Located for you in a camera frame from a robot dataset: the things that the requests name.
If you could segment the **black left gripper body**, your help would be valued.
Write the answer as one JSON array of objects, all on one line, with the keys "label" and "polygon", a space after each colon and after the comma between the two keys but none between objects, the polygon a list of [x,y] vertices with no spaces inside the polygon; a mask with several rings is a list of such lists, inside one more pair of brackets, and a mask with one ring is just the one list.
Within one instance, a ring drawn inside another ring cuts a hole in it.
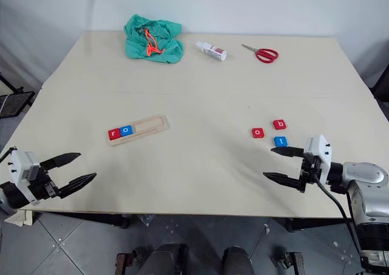
[{"label": "black left gripper body", "polygon": [[49,176],[49,170],[53,168],[53,165],[41,164],[36,178],[30,181],[29,190],[39,201],[60,196],[59,188],[55,185]]}]

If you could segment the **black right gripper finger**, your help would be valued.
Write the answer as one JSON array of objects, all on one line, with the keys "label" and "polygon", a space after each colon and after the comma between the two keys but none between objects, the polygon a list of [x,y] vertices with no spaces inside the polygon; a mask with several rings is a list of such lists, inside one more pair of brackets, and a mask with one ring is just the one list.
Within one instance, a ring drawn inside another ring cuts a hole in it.
[{"label": "black right gripper finger", "polygon": [[300,157],[304,158],[304,149],[303,148],[297,148],[297,147],[274,147],[271,149],[272,152],[287,156],[287,157]]},{"label": "black right gripper finger", "polygon": [[305,191],[305,184],[299,179],[293,179],[288,177],[287,175],[276,172],[263,172],[263,175],[271,181],[282,186],[296,189],[299,192]]}]

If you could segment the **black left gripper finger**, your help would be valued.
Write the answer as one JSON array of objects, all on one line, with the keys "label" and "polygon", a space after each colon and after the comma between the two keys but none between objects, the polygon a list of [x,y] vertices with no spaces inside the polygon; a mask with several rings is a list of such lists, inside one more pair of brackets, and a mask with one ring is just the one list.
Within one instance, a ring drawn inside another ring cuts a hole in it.
[{"label": "black left gripper finger", "polygon": [[44,169],[54,169],[56,167],[62,167],[66,164],[69,164],[79,156],[81,156],[80,153],[64,153],[62,155],[58,155],[43,162],[40,162],[40,167]]},{"label": "black left gripper finger", "polygon": [[95,177],[97,176],[96,173],[90,173],[81,177],[78,177],[76,179],[73,179],[68,183],[68,185],[58,189],[57,196],[61,199],[68,197],[69,195],[72,195],[73,193],[81,190],[89,184]]}]

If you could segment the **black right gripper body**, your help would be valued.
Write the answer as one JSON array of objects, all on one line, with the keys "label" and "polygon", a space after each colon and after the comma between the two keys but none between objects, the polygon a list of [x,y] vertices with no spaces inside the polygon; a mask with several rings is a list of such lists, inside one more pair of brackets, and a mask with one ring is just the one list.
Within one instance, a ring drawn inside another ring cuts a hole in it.
[{"label": "black right gripper body", "polygon": [[322,160],[318,156],[314,156],[311,153],[304,153],[301,164],[299,182],[299,191],[304,193],[307,184],[315,184],[322,172],[321,170]]}]

